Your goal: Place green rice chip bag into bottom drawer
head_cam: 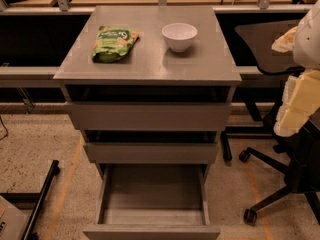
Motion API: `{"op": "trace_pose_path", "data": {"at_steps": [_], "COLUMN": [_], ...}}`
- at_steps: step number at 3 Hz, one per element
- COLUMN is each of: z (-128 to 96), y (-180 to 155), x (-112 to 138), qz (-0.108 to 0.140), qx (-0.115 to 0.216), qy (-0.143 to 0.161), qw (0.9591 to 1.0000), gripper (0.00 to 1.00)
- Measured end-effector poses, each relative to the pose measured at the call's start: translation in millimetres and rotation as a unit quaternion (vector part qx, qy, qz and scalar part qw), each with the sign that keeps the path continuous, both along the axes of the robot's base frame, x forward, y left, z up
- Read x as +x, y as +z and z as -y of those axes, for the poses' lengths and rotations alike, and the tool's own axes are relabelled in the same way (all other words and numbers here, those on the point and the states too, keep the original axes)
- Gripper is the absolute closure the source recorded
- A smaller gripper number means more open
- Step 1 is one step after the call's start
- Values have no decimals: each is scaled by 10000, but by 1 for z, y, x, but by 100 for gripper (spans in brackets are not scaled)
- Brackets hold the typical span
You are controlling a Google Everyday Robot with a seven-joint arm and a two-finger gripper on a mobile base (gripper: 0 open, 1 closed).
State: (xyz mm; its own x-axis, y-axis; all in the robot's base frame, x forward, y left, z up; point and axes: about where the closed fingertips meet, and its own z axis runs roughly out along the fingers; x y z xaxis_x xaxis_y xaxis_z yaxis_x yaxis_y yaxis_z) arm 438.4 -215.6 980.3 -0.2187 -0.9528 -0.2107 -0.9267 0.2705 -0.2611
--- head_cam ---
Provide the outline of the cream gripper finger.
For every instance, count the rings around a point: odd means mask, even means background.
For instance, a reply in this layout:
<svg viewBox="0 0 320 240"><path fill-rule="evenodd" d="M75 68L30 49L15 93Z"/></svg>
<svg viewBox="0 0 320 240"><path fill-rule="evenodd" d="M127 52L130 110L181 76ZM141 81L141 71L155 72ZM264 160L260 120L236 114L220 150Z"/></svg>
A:
<svg viewBox="0 0 320 240"><path fill-rule="evenodd" d="M285 83L274 132L289 137L299 132L320 108L320 71L308 69L298 77L290 76Z"/></svg>
<svg viewBox="0 0 320 240"><path fill-rule="evenodd" d="M296 30L297 27L293 27L290 30L288 30L285 34L283 34L281 37L276 39L273 42L271 49L280 53L292 51L294 48L294 38Z"/></svg>

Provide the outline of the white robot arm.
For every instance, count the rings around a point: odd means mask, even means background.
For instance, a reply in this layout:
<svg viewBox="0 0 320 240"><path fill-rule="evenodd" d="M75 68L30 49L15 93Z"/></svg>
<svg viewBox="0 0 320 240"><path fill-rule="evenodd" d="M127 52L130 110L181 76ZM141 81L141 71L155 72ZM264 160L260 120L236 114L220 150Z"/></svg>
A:
<svg viewBox="0 0 320 240"><path fill-rule="evenodd" d="M278 136L289 137L320 108L320 0L296 27L274 41L272 49L292 51L294 62L305 68L298 77L290 76L286 81L273 127Z"/></svg>

